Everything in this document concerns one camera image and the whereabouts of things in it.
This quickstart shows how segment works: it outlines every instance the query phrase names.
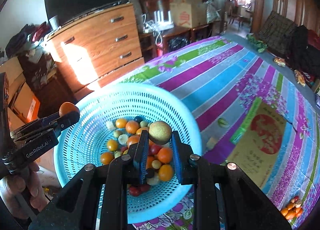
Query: purple stripe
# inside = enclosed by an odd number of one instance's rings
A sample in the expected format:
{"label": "purple stripe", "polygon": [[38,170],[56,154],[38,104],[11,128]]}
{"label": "purple stripe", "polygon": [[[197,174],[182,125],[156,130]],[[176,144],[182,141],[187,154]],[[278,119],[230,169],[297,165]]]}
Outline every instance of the purple stripe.
{"label": "purple stripe", "polygon": [[299,111],[298,111],[299,115],[296,116],[298,118],[298,124],[297,124],[297,132],[293,141],[293,147],[290,153],[290,157],[288,158],[287,166],[283,172],[283,175],[276,187],[276,190],[273,192],[272,197],[270,198],[270,200],[276,207],[279,207],[286,191],[289,190],[288,186],[290,184],[290,181],[296,169],[299,156],[301,153],[301,148],[302,148],[303,139],[300,139],[300,132],[303,132],[301,130],[301,127],[303,124],[303,117],[305,117],[305,114],[304,114],[304,104],[303,104],[304,100],[300,93],[298,93],[298,100],[296,101],[298,101],[298,104],[299,104]]}
{"label": "purple stripe", "polygon": [[237,88],[234,86],[224,97],[222,97],[218,102],[212,105],[196,119],[200,131],[203,131],[206,127],[213,123],[237,99],[238,93],[246,87],[246,84],[249,80],[249,76],[247,74],[255,74],[262,62],[263,60],[258,58],[253,66],[251,66],[251,68],[244,75],[242,82]]}
{"label": "purple stripe", "polygon": [[169,80],[159,84],[158,87],[161,87],[161,88],[170,92],[170,91],[178,88],[179,86],[183,85],[184,83],[196,78],[198,75],[203,74],[204,72],[206,72],[210,68],[216,66],[217,64],[219,64],[223,60],[227,59],[228,57],[235,54],[236,52],[239,52],[242,49],[243,49],[243,46],[235,45],[234,47],[232,47],[222,53],[219,53],[219,54],[211,57],[210,59],[208,59],[208,60],[206,60],[196,66],[193,66],[190,69],[170,78]]}
{"label": "purple stripe", "polygon": [[219,140],[217,145],[212,150],[204,154],[204,157],[207,161],[215,164],[221,164],[225,161],[225,159],[235,148],[235,145],[230,142],[230,138],[240,127],[245,117],[246,114],[243,113],[236,123],[231,127],[231,129]]}

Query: wooden cabinet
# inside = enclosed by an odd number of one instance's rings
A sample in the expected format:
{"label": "wooden cabinet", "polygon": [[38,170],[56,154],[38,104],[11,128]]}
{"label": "wooden cabinet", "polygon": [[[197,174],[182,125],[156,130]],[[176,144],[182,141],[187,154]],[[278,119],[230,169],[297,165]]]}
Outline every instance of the wooden cabinet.
{"label": "wooden cabinet", "polygon": [[132,4],[74,21],[50,36],[46,46],[74,94],[142,56]]}
{"label": "wooden cabinet", "polygon": [[294,21],[298,26],[320,34],[320,9],[313,0],[256,0],[253,14],[252,32],[258,32],[274,10]]}

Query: wooden dresser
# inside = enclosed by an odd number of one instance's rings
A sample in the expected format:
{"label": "wooden dresser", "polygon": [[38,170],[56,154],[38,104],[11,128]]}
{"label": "wooden dresser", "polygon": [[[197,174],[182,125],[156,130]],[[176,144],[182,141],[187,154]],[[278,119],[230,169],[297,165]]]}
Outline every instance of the wooden dresser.
{"label": "wooden dresser", "polygon": [[132,4],[76,20],[46,47],[77,100],[144,64]]}

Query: fruit pile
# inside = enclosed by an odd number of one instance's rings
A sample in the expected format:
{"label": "fruit pile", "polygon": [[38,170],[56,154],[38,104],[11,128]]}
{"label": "fruit pile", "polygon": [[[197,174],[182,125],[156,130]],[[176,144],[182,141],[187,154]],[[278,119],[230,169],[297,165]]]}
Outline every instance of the fruit pile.
{"label": "fruit pile", "polygon": [[295,196],[280,212],[287,220],[291,220],[294,217],[298,218],[303,212],[303,208],[301,207],[301,205],[302,200],[299,199],[299,196]]}
{"label": "fruit pile", "polygon": [[143,130],[149,133],[146,170],[153,177],[147,179],[147,184],[129,186],[130,195],[137,197],[147,192],[151,186],[172,179],[174,175],[173,168],[170,165],[172,149],[167,146],[172,133],[172,128],[169,124],[163,121],[148,123],[142,117],[137,116],[131,121],[119,118],[116,120],[115,125],[112,121],[108,121],[106,125],[110,131],[113,131],[114,139],[110,139],[107,142],[107,148],[110,152],[102,153],[100,156],[100,161],[104,165],[110,164],[113,159],[123,154],[127,154],[129,147],[139,142]]}

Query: pillow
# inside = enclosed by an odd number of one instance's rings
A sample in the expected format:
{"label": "pillow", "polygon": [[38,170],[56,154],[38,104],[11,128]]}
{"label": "pillow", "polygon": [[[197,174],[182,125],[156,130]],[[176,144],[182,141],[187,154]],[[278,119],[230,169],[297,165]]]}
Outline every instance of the pillow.
{"label": "pillow", "polygon": [[293,21],[271,11],[259,32],[259,39],[277,52],[288,55],[291,38],[296,28],[297,25]]}

